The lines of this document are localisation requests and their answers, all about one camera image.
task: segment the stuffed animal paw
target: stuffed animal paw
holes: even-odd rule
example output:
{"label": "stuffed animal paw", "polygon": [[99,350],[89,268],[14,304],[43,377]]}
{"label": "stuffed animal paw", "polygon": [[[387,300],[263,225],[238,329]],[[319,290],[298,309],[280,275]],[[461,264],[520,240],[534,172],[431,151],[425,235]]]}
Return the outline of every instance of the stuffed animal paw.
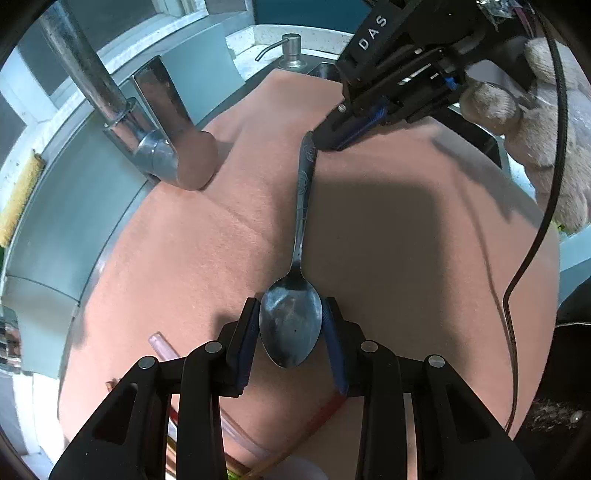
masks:
{"label": "stuffed animal paw", "polygon": [[[591,220],[591,87],[573,53],[558,44],[569,99],[566,165],[554,219],[568,233]],[[460,98],[464,118],[505,136],[507,153],[525,167],[538,205],[548,203],[554,159],[558,108],[556,78],[545,38],[530,40],[525,58],[534,72],[528,95],[517,99],[491,83],[475,82]]]}

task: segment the orange cloth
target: orange cloth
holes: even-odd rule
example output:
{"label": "orange cloth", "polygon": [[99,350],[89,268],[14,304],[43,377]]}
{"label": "orange cloth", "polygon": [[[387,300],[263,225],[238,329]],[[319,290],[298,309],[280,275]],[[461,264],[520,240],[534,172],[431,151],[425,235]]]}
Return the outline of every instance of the orange cloth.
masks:
{"label": "orange cloth", "polygon": [[[75,339],[60,398],[68,438],[160,330],[187,355],[238,318],[290,264],[302,136],[341,100],[340,85],[276,70],[208,127],[228,156],[202,192],[159,184],[121,235]],[[436,121],[381,129],[318,157],[304,275],[345,319],[397,355],[443,355],[504,424],[511,368],[502,294],[541,212],[483,154]],[[515,290],[517,431],[553,334],[558,240],[552,231]],[[333,391],[324,341],[299,368],[258,345],[251,381],[222,407],[269,450],[285,446]],[[300,449],[330,478],[353,478],[361,402],[350,400]],[[253,458],[226,440],[238,460]]]}

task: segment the spoon handle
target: spoon handle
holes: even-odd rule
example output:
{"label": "spoon handle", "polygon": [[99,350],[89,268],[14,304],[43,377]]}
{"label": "spoon handle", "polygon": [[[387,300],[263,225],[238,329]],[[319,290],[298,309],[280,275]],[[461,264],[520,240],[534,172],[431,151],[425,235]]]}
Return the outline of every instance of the spoon handle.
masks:
{"label": "spoon handle", "polygon": [[306,133],[300,147],[300,169],[297,177],[297,209],[295,211],[295,244],[291,257],[291,269],[301,270],[301,250],[304,243],[306,219],[308,218],[308,200],[316,167],[318,149],[312,141],[312,132]]}

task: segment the black cable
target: black cable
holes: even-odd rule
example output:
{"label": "black cable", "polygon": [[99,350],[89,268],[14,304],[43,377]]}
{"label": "black cable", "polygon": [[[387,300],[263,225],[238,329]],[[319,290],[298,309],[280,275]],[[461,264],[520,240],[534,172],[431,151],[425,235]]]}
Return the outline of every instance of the black cable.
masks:
{"label": "black cable", "polygon": [[540,249],[554,212],[556,210],[556,204],[558,203],[558,196],[560,195],[560,186],[562,184],[562,176],[564,172],[564,161],[566,157],[566,140],[568,134],[568,98],[566,95],[566,84],[564,81],[564,70],[562,68],[562,61],[558,53],[558,47],[556,41],[550,32],[548,23],[544,17],[542,17],[533,6],[531,6],[534,15],[540,22],[542,31],[548,42],[550,49],[550,55],[552,56],[552,62],[554,64],[554,77],[556,78],[556,94],[558,96],[558,133],[556,137],[556,159],[554,160],[554,175],[552,176],[552,187],[550,188],[550,198],[548,199],[548,205],[542,217],[540,228],[536,234],[533,243],[531,244],[530,250],[527,252],[522,264],[519,266],[517,273],[509,283],[505,294],[503,295],[503,312],[505,313],[505,320],[507,326],[507,334],[509,336],[509,355],[511,357],[511,369],[513,376],[513,400],[511,404],[511,414],[505,425],[505,430],[510,431],[515,420],[515,413],[517,412],[517,398],[519,392],[519,377],[517,368],[517,343],[515,341],[515,331],[513,328],[513,320],[511,319],[511,311],[509,309],[509,298],[513,290],[519,283],[521,277],[523,277],[525,271],[530,266],[536,253]]}

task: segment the blue gripper pad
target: blue gripper pad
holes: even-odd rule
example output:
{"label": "blue gripper pad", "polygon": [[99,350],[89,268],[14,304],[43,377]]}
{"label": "blue gripper pad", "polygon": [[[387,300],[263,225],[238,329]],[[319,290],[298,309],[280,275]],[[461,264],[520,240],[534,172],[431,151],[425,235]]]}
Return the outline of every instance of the blue gripper pad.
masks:
{"label": "blue gripper pad", "polygon": [[349,384],[345,376],[345,356],[337,334],[335,320],[326,299],[322,299],[322,331],[324,341],[329,351],[330,369],[333,373],[335,385],[344,397],[349,391]]}
{"label": "blue gripper pad", "polygon": [[388,108],[386,106],[377,106],[367,118],[355,122],[355,125],[343,136],[343,139],[335,147],[335,150],[344,150],[359,137],[378,125],[387,116]]}
{"label": "blue gripper pad", "polygon": [[236,375],[236,386],[244,388],[248,385],[248,379],[251,376],[252,360],[255,356],[256,341],[259,333],[259,310],[261,304],[257,301],[252,309],[252,314],[248,319],[244,340],[238,353],[238,369]]}

